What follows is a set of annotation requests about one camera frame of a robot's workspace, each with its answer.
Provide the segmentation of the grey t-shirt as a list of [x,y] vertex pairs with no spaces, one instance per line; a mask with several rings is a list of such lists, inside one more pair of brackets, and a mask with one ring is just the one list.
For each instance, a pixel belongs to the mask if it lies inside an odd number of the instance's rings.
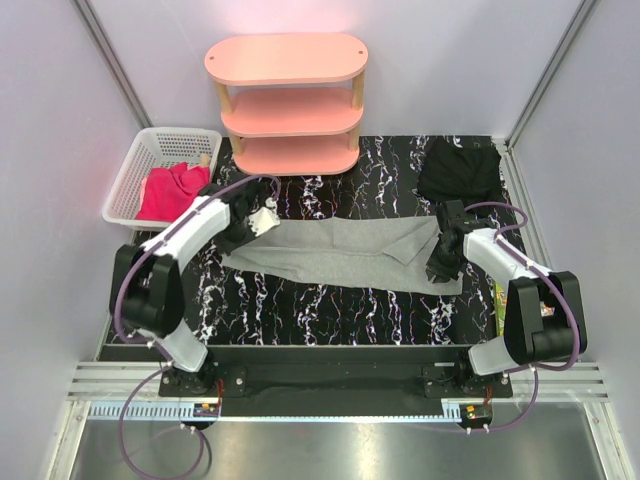
[[435,283],[426,274],[438,234],[431,216],[283,220],[223,256],[222,265],[305,284],[458,295],[460,275]]

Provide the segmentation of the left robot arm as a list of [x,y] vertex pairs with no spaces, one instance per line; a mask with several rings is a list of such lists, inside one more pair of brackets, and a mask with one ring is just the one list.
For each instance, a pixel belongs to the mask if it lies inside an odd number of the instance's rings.
[[266,204],[258,210],[254,206],[267,179],[273,187],[267,199],[275,200],[280,181],[266,175],[248,176],[225,187],[210,184],[154,238],[116,252],[109,312],[118,337],[157,349],[170,367],[182,370],[181,384],[193,395],[208,394],[216,372],[205,365],[207,347],[183,320],[182,274],[208,243],[229,253],[261,235],[259,215],[272,211]]

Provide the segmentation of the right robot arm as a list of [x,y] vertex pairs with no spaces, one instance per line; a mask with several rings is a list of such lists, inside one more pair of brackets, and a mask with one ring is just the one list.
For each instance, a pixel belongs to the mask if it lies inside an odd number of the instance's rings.
[[527,367],[563,371],[577,362],[588,346],[579,280],[569,271],[553,271],[514,247],[502,229],[471,213],[462,201],[438,206],[440,234],[426,264],[434,283],[454,279],[472,263],[505,288],[507,304],[503,334],[471,347],[466,364],[454,371],[454,384],[476,396],[490,375]]

